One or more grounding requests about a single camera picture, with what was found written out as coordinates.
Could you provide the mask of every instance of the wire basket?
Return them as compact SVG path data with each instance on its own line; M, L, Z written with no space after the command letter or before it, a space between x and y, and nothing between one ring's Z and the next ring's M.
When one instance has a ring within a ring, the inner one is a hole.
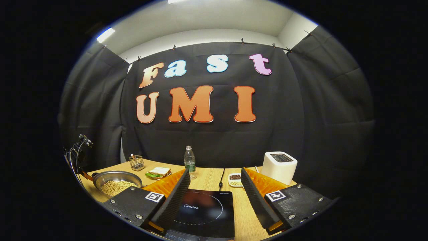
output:
M134 155L134 157L129 157L129 164L131 165L131 169L137 172L143 170L145 168L143 157L139 155Z

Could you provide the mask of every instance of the plastic bottle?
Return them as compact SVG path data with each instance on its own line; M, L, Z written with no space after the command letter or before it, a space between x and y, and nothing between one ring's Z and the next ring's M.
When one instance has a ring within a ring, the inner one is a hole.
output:
M195 154L193 154L192 146L186 146L186 152L184 153L184 167L189 170L190 179L196 178L195 163Z

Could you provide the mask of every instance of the ceiling light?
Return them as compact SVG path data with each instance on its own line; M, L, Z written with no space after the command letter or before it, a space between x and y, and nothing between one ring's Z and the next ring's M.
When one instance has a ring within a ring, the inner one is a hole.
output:
M114 33L114 30L112 28L107 29L104 33L102 33L98 38L98 42L102 43L104 40L106 40L110 35Z
M172 4L172 3L176 3L176 2L182 2L185 0L167 0L167 1L168 1L168 4Z

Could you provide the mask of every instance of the light blue letter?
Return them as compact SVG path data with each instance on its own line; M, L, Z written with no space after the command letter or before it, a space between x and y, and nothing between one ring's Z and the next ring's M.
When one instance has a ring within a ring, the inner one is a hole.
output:
M182 76L186 73L186 61L177 60L168 65L168 69L165 71L165 77L171 78L173 76Z
M207 63L210 64L207 66L208 72L223 72L227 69L226 61L229 60L224 54L214 54L207 58Z

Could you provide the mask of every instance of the metal pot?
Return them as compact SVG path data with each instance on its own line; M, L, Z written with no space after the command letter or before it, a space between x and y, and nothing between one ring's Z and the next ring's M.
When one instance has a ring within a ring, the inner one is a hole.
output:
M102 192L101 187L106 184L108 181L127 181L135 184L138 188L141 188L143 181L137 175L124 172L124 171L108 171L92 174L94 186Z

